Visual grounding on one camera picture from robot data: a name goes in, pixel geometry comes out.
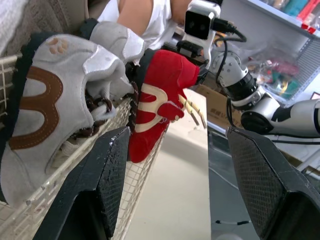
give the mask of white wire rack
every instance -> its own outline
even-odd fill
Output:
[[[1,120],[6,115],[8,95],[12,88],[11,77],[15,62],[19,57],[19,55],[15,55],[0,59],[0,128],[4,127]],[[51,177],[18,209],[12,209],[4,202],[0,202],[1,240],[31,240],[33,238],[65,178],[92,149],[96,139],[107,131],[127,124],[130,110],[129,100],[124,100],[117,107],[117,110],[117,116],[102,126],[98,134],[79,144],[75,152],[63,161]],[[142,163],[127,163],[120,209],[112,240],[123,240],[125,238],[136,204],[148,179],[153,162],[158,155],[162,140],[163,136]]]

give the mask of mesh texture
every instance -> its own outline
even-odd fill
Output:
[[[243,201],[256,233],[264,238],[283,197],[283,186],[251,139],[232,132],[228,140]]]

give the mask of table surface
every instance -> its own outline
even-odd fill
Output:
[[[207,119],[206,98],[184,92]],[[126,240],[211,239],[207,130],[184,114],[168,128]]]

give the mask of gray suede shoe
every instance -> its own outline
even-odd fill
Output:
[[[144,55],[144,40],[129,28],[109,21],[98,22],[90,18],[80,27],[81,37],[103,46],[127,64],[139,62]],[[115,78],[110,84],[110,99],[118,100],[126,94],[133,94],[134,88],[124,74]]]
[[[48,179],[46,169],[67,138],[116,114],[105,83],[125,74],[114,54],[72,35],[35,34],[21,52],[0,131],[0,200],[13,207]],[[97,83],[101,101],[92,112],[85,99],[88,83]]]

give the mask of cardboard box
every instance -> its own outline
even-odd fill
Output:
[[[207,120],[227,129],[230,126],[226,115],[227,97],[204,85],[199,85],[195,91],[206,97]],[[232,109],[232,119],[236,127],[242,128],[241,113],[239,111]]]

